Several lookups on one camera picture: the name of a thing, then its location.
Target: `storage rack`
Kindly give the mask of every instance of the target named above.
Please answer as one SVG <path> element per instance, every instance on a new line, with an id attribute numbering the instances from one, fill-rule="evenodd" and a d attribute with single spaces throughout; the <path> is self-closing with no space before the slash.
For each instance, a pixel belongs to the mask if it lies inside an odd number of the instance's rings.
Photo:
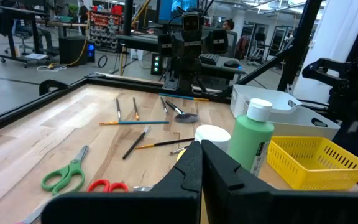
<path id="1" fill-rule="evenodd" d="M 121 15 L 110 12 L 91 11 L 90 37 L 95 42 L 96 49 L 116 51 L 120 33 Z"/>

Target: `paint bottle label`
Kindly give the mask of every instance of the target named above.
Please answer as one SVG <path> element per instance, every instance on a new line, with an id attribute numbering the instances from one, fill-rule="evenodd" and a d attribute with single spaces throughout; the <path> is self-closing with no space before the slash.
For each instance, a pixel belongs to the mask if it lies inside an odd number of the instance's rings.
<path id="1" fill-rule="evenodd" d="M 270 141 L 260 143 L 259 148 L 256 151 L 255 159 L 254 162 L 252 163 L 252 167 L 250 170 L 250 173 L 256 177 L 259 175 L 259 170 L 265 161 L 267 155 L 267 149 L 269 148 L 269 142 Z"/>

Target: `paintbrush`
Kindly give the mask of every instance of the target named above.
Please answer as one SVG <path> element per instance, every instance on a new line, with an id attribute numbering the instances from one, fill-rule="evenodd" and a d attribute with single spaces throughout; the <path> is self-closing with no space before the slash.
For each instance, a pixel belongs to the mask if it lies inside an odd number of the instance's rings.
<path id="1" fill-rule="evenodd" d="M 167 106 L 165 106 L 164 99 L 161 97 L 162 106 L 164 107 L 165 114 L 168 114 Z"/>
<path id="2" fill-rule="evenodd" d="M 148 145 L 136 147 L 135 149 L 146 149 L 146 148 L 150 148 L 150 147 L 166 146 L 169 144 L 176 144 L 176 143 L 187 142 L 187 141 L 194 141 L 194 138 L 167 141 L 167 142 L 159 142 L 159 143 L 155 143 L 155 144 L 148 144 Z"/>
<path id="3" fill-rule="evenodd" d="M 206 99 L 206 98 L 198 98 L 198 97 L 191 97 L 191 96 L 179 96 L 179 95 L 172 95 L 172 94 L 165 94 L 165 93 L 160 93 L 160 96 L 170 96 L 170 97 L 182 98 L 182 99 L 187 99 L 187 100 L 209 101 L 209 99 Z"/>
<path id="4" fill-rule="evenodd" d="M 181 109 L 179 109 L 177 106 L 175 106 L 173 103 L 169 102 L 168 100 L 165 101 L 168 106 L 170 106 L 174 111 L 178 113 L 178 115 L 175 117 L 175 121 L 178 123 L 194 123 L 198 121 L 198 115 L 191 114 L 191 113 L 185 113 Z"/>
<path id="5" fill-rule="evenodd" d="M 117 124 L 169 124 L 169 121 L 110 121 L 100 122 L 100 125 L 117 125 Z"/>
<path id="6" fill-rule="evenodd" d="M 187 149 L 187 147 L 189 146 L 185 146 L 185 147 L 181 147 L 180 149 L 177 149 L 173 152 L 170 152 L 169 154 L 172 156 L 172 155 L 175 155 L 175 154 L 178 154 L 179 152 L 182 152 L 183 150 Z"/>
<path id="7" fill-rule="evenodd" d="M 139 120 L 139 113 L 137 112 L 137 107 L 136 107 L 136 101 L 135 98 L 132 98 L 134 101 L 134 108 L 135 108 L 135 119 L 138 121 Z"/>
<path id="8" fill-rule="evenodd" d="M 121 110 L 119 109 L 118 99 L 116 99 L 118 120 L 121 120 Z"/>
<path id="9" fill-rule="evenodd" d="M 126 159 L 129 156 L 129 154 L 135 149 L 136 145 L 140 143 L 140 141 L 144 138 L 144 136 L 150 129 L 152 129 L 151 126 L 146 126 L 146 128 L 144 128 L 143 133 L 139 136 L 139 138 L 136 139 L 135 143 L 128 149 L 122 159 Z"/>

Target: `yellow plastic basket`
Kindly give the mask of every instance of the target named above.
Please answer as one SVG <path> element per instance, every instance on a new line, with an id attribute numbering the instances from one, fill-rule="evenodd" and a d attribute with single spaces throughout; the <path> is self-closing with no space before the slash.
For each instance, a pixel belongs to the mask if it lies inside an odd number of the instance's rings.
<path id="1" fill-rule="evenodd" d="M 267 161 L 295 190 L 347 190 L 358 182 L 358 157 L 322 137 L 274 136 Z"/>

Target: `white plastic tray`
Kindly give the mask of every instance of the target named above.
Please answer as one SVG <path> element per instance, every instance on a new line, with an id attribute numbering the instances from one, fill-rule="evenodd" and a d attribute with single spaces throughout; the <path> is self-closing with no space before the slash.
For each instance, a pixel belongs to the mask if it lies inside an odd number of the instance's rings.
<path id="1" fill-rule="evenodd" d="M 302 106 L 302 103 L 299 100 L 282 91 L 266 90 L 244 85 L 233 85 L 230 109 L 235 118 L 247 113 L 249 101 L 253 98 L 271 102 L 273 104 L 272 113 L 289 114 Z"/>
<path id="2" fill-rule="evenodd" d="M 320 136 L 332 140 L 340 126 L 309 108 L 299 107 L 291 114 L 272 113 L 275 136 Z"/>

